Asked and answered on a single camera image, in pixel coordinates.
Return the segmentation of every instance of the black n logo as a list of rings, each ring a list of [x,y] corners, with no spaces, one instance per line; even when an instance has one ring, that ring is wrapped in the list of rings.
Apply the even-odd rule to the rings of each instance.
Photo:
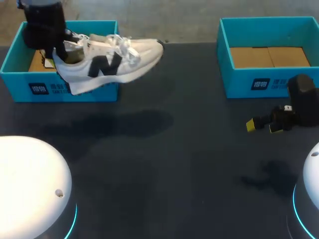
[[[111,65],[109,64],[108,58],[106,56],[96,56],[92,60],[88,76],[98,77],[100,70],[105,76],[116,75],[121,61],[121,56],[116,52],[114,53]]]

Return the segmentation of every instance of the dark table surface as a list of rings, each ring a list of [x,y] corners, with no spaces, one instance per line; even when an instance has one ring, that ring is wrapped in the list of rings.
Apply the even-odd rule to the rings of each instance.
[[[64,155],[80,239],[287,238],[294,182],[258,190],[240,177],[266,177],[269,162],[297,175],[319,128],[247,133],[252,116],[289,100],[226,99],[215,55],[213,43],[168,44],[116,103],[15,104],[1,81],[0,134]]]

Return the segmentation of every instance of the sneaker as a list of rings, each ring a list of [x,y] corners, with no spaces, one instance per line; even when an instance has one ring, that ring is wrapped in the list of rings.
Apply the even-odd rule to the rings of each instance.
[[[163,55],[163,43],[155,40],[130,40],[109,35],[82,39],[84,59],[66,64],[53,51],[55,68],[69,83],[73,95],[94,90],[108,83],[128,83],[143,76]]]

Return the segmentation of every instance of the shoe sole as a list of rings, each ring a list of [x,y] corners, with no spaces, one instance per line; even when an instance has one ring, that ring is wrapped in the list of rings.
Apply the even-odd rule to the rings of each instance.
[[[63,77],[57,72],[57,74],[60,76],[62,80],[67,82],[70,86],[71,94],[78,95],[82,94],[88,91],[92,91],[98,87],[101,87],[102,85],[109,84],[109,83],[129,83],[132,82],[144,74],[146,74],[149,70],[151,70],[162,58],[162,55],[159,56],[156,60],[149,63],[148,65],[125,75],[120,76],[99,76],[95,78],[91,77],[76,77],[77,82],[67,82],[63,79]]]

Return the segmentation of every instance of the gray floor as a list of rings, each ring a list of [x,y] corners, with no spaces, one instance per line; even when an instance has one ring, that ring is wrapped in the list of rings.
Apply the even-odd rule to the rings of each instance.
[[[68,20],[114,20],[123,35],[170,42],[215,41],[221,17],[312,15],[318,0],[63,0]],[[0,0],[0,45],[10,45],[24,15]]]

